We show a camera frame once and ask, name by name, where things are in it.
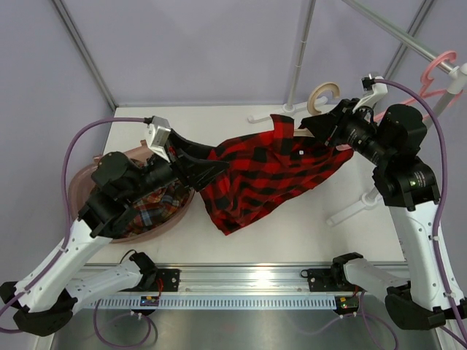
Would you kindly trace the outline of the beige plastic hanger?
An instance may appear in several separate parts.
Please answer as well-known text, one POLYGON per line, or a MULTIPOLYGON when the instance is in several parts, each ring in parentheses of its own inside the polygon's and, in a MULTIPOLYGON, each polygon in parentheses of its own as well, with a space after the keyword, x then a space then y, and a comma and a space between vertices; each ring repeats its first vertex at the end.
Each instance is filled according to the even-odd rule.
POLYGON ((294 124, 297 123, 297 118, 304 112, 307 112, 311 117, 324 113, 325 108, 331 108, 331 105, 328 102, 338 98, 340 98, 340 87, 337 83, 324 82, 318 85, 309 94, 309 97, 305 102, 295 105, 294 114, 292 116, 294 124))

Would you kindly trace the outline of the brown multicolour plaid shirt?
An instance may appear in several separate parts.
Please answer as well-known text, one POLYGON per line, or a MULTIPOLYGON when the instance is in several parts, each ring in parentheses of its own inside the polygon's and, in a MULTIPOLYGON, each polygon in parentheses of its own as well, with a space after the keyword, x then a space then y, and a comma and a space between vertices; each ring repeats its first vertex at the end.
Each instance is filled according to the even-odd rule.
POLYGON ((137 201, 136 216, 127 225, 123 237, 140 236, 168 222, 188 202, 190 191, 178 181, 162 187, 137 201))

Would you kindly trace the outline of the red black plaid shirt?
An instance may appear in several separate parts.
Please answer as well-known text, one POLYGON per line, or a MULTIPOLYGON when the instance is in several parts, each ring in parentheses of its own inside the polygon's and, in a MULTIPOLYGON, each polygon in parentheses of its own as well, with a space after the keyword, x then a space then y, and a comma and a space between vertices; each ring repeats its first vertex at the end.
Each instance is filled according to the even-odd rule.
POLYGON ((354 155, 352 149, 295 136, 291 117, 273 114, 271 120, 272 130, 228 139, 209 153, 209 160, 227 162, 228 168, 200 195, 212 223, 226 236, 316 188, 354 155))

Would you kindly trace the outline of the pink plastic hanger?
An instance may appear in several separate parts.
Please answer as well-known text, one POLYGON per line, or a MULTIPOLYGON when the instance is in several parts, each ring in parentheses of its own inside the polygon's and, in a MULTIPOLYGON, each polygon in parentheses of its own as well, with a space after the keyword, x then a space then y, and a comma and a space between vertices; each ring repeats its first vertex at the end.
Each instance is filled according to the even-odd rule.
POLYGON ((415 97, 410 96, 409 99, 406 99, 401 103, 407 106, 413 106, 414 104, 419 104, 420 106, 422 106, 420 100, 426 101, 426 99, 430 99, 436 96, 448 96, 449 100, 445 103, 445 106, 443 106, 441 110, 444 110, 450 105, 454 104, 466 89, 465 63, 462 66, 454 66, 453 72, 448 73, 451 82, 445 89, 432 89, 431 85, 435 81, 435 78, 433 77, 433 72, 435 71, 435 69, 440 68, 442 63, 455 63, 455 61, 457 60, 457 56, 458 54, 456 51, 448 50, 435 57, 425 67, 425 70, 420 76, 419 92, 415 93, 415 97))

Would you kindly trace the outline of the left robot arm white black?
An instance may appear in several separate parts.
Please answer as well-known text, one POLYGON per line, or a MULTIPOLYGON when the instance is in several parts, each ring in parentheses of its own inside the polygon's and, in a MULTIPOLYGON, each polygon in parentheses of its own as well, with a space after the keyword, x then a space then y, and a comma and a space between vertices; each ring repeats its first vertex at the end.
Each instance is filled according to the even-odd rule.
POLYGON ((94 277, 73 279, 95 253, 124 233, 137 215, 138 200, 175 180, 200 191, 228 168, 208 158, 208 146, 169 129, 149 131, 145 144, 152 155, 144 166, 122 152, 103 156, 91 176, 97 190, 68 235, 27 277, 1 285, 5 306, 16 310, 16 332, 51 335, 92 302, 126 289, 147 291, 158 283, 158 269, 143 252, 94 277))

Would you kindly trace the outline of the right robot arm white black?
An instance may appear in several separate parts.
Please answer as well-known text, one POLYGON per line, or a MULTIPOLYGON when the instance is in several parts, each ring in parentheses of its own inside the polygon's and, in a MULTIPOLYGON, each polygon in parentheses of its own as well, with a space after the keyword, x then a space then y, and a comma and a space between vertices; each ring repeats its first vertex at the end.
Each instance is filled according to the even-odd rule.
POLYGON ((366 120, 366 113, 356 98, 344 99, 328 113, 304 118, 301 127, 324 145, 348 145, 374 164, 372 179, 390 211, 409 278, 349 253, 333 259, 331 283, 369 292, 402 330, 431 330, 456 316, 465 319, 466 298, 455 283, 435 219, 441 207, 436 176, 417 155, 428 131, 422 114, 394 104, 375 123, 366 120))

